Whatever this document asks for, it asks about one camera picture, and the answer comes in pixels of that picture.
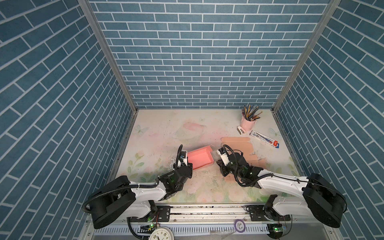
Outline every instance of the tabletop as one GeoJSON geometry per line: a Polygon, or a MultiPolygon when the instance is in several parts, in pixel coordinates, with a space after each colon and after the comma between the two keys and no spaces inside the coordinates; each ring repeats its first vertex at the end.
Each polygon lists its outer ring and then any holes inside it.
{"type": "MultiPolygon", "coordinates": [[[[272,172],[298,176],[272,112],[262,111],[253,130],[277,140],[279,148],[251,137],[252,157],[260,167],[272,172]]],[[[216,150],[221,147],[222,137],[249,136],[249,132],[240,135],[237,131],[241,117],[239,109],[139,110],[116,176],[127,175],[134,182],[154,182],[157,176],[172,170],[180,144],[189,152],[210,145],[213,159],[219,160],[216,150]]],[[[194,170],[183,190],[162,202],[265,202],[268,196],[268,192],[256,187],[240,187],[224,180],[218,165],[213,163],[194,170]]]]}

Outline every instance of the brick wallpaper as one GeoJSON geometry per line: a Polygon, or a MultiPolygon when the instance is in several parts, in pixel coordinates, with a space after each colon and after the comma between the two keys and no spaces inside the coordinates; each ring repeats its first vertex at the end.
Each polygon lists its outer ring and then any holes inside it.
{"type": "Polygon", "coordinates": [[[139,108],[271,108],[328,0],[91,0],[139,108]]]}
{"type": "Polygon", "coordinates": [[[0,239],[77,238],[130,115],[77,0],[0,1],[0,239]]]}
{"type": "Polygon", "coordinates": [[[342,0],[278,110],[306,174],[347,197],[345,239],[384,239],[383,13],[342,0]]]}

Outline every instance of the robotic arm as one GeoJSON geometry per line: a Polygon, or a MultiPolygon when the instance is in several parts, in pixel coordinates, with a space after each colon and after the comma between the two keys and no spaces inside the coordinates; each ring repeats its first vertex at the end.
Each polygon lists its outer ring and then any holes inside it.
{"type": "Polygon", "coordinates": [[[227,145],[217,152],[221,156],[217,164],[222,175],[225,177],[232,173],[240,186],[271,189],[296,196],[270,195],[264,205],[264,214],[268,219],[278,220],[284,215],[314,216],[325,225],[340,227],[347,208],[345,197],[321,175],[294,177],[250,166],[242,153],[234,152],[227,145]]]}
{"type": "Polygon", "coordinates": [[[136,183],[120,176],[92,193],[82,209],[92,215],[94,228],[109,225],[123,213],[127,217],[153,218],[157,212],[154,200],[173,197],[192,178],[192,163],[188,163],[187,151],[182,147],[177,151],[174,170],[158,177],[157,182],[136,183]]]}

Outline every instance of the purple tape roll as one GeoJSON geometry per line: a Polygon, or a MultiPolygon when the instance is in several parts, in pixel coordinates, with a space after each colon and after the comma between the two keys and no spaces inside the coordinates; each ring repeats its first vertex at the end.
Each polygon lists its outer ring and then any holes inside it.
{"type": "Polygon", "coordinates": [[[235,230],[239,233],[245,232],[245,222],[241,219],[236,219],[235,230]]]}

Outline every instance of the pencil bundle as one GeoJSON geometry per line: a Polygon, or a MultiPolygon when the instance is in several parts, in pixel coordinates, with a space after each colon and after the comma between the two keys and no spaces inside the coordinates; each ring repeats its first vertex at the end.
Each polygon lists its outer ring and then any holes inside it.
{"type": "Polygon", "coordinates": [[[263,111],[260,111],[258,114],[256,114],[257,110],[259,110],[259,106],[256,106],[256,105],[254,105],[254,106],[248,105],[248,107],[244,106],[242,108],[242,114],[246,120],[254,121],[254,120],[260,118],[259,115],[260,115],[260,113],[263,112],[263,111]]]}

